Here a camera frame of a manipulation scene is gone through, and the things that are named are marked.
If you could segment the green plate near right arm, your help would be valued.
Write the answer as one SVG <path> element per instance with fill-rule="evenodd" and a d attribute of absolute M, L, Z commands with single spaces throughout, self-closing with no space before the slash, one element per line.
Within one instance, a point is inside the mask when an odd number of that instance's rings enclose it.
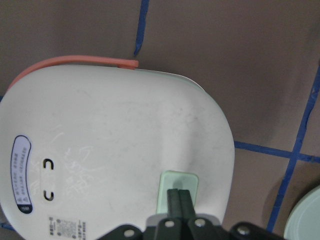
<path fill-rule="evenodd" d="M 320 239 L 320 186 L 308 192 L 292 209 L 283 237 L 287 240 Z"/>

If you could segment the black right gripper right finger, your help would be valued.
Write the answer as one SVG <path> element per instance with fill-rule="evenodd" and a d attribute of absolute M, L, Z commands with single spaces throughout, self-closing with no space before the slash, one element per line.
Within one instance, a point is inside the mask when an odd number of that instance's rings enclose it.
<path fill-rule="evenodd" d="M 180 200 L 180 208 L 181 208 L 181 221 L 182 221 L 182 240 L 193 240 L 192 223 L 196 219 L 196 212 L 193 206 L 191 194 L 189 190 L 180 189 L 178 190 L 179 200 Z"/>

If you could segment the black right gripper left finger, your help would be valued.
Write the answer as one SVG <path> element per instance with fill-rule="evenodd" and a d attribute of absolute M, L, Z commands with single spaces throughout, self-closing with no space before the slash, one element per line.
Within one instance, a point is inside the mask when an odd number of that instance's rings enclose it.
<path fill-rule="evenodd" d="M 167 217 L 166 229 L 169 240 L 179 240 L 181 237 L 181 206 L 178 189 L 167 191 Z"/>

